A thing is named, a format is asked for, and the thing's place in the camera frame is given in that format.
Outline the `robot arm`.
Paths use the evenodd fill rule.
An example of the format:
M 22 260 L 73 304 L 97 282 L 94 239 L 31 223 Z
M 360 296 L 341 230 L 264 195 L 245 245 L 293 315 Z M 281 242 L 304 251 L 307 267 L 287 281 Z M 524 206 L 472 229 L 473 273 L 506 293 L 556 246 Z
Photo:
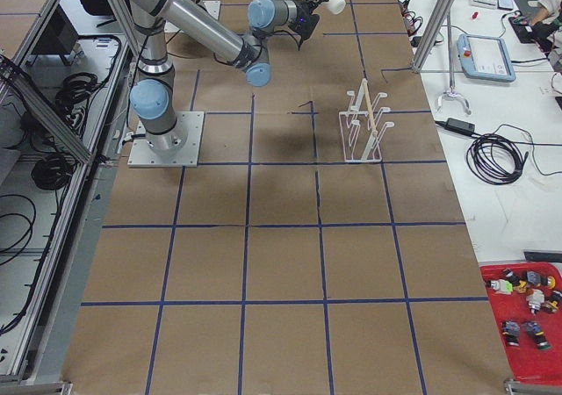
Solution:
M 287 26 L 301 41 L 308 40 L 320 17 L 315 9 L 327 0 L 254 0 L 249 4 L 249 31 L 239 35 L 193 0 L 129 0 L 140 33 L 140 59 L 145 70 L 129 100 L 145 128 L 148 146 L 158 152 L 179 149 L 188 138 L 172 104 L 174 66 L 167 55 L 164 24 L 170 22 L 243 71 L 254 87 L 267 85 L 271 68 L 267 39 Z

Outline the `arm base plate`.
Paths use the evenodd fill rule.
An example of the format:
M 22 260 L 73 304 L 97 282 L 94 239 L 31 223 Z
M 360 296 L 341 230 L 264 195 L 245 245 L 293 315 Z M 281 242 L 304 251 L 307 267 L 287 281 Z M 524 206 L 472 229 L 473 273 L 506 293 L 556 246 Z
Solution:
M 139 121 L 136 133 L 144 134 L 133 141 L 128 157 L 131 168 L 197 167 L 205 113 L 177 111 L 176 126 L 168 133 L 147 133 Z

